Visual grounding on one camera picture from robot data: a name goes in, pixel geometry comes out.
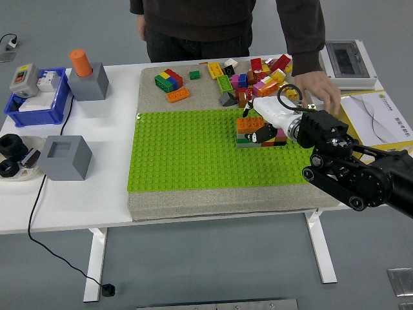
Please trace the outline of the robot right hand white shell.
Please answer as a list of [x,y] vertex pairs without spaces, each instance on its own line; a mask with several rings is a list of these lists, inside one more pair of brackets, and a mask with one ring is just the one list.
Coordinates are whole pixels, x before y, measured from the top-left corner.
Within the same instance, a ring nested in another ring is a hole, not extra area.
[[271,138],[275,138],[277,130],[282,129],[285,135],[292,141],[297,141],[299,124],[301,121],[301,113],[290,110],[289,107],[295,107],[295,104],[281,96],[281,99],[286,100],[288,108],[284,107],[277,97],[258,97],[248,102],[243,111],[243,117],[248,115],[248,112],[254,109],[265,121],[268,122],[260,129],[253,133],[245,134],[246,139],[253,143],[263,143]]

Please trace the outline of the person's right hand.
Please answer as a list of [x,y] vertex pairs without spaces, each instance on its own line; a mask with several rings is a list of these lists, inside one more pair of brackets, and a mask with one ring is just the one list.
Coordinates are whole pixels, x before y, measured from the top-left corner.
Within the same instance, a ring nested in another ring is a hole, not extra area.
[[146,41],[146,21],[144,15],[136,15],[136,29],[142,41]]

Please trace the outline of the person's left hand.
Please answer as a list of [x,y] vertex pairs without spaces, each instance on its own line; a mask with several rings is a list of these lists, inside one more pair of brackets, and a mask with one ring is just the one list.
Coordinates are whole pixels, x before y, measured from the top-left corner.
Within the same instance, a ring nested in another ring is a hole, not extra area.
[[294,77],[295,86],[303,95],[303,106],[308,107],[305,92],[310,92],[322,100],[327,112],[338,115],[341,108],[341,91],[323,71],[313,71]]

